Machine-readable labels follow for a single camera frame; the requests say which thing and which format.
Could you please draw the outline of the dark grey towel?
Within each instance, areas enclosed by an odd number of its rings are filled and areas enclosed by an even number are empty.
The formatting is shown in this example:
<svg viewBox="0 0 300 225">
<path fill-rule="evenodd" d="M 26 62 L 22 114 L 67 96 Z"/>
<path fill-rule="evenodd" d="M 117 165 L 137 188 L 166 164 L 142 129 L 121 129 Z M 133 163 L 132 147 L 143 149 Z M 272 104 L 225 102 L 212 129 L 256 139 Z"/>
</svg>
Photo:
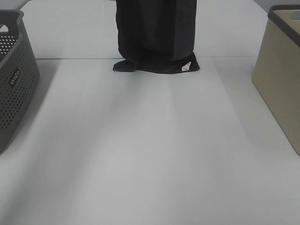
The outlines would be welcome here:
<svg viewBox="0 0 300 225">
<path fill-rule="evenodd" d="M 116 26 L 122 61 L 116 72 L 179 74 L 200 69 L 195 46 L 196 0 L 118 0 Z"/>
</svg>

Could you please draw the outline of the beige bin with grey rim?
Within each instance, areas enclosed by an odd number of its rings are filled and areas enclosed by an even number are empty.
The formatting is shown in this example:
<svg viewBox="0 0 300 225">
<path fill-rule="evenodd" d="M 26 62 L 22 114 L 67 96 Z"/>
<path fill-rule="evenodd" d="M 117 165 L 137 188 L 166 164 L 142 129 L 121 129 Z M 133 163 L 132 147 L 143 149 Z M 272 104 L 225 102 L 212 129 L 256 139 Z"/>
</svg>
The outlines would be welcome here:
<svg viewBox="0 0 300 225">
<path fill-rule="evenodd" d="M 274 5 L 252 74 L 259 91 L 296 153 L 300 152 L 300 22 L 298 4 Z"/>
</svg>

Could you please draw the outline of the grey perforated plastic basket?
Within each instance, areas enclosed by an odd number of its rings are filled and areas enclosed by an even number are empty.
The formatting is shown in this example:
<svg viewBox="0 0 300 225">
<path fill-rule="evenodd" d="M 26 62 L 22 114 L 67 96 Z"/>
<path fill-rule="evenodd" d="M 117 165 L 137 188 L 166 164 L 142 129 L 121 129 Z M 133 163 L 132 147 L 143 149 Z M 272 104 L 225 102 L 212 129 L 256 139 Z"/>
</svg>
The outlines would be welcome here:
<svg viewBox="0 0 300 225">
<path fill-rule="evenodd" d="M 0 24 L 0 151 L 4 152 L 35 93 L 40 72 L 20 10 L 2 9 Z"/>
</svg>

